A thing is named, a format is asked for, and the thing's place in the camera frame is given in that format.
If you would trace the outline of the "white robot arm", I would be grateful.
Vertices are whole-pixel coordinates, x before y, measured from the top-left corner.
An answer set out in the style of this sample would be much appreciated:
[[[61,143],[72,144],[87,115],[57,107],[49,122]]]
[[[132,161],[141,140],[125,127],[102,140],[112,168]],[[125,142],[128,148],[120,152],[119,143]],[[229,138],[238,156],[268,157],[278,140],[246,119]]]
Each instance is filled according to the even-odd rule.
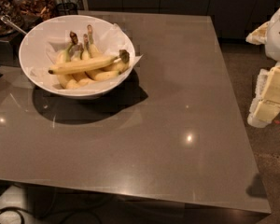
[[[245,41],[254,45],[263,45],[266,56],[275,61],[275,65],[270,70],[260,70],[255,97],[247,117],[250,126],[265,128],[280,113],[280,8],[269,21],[250,33]]]

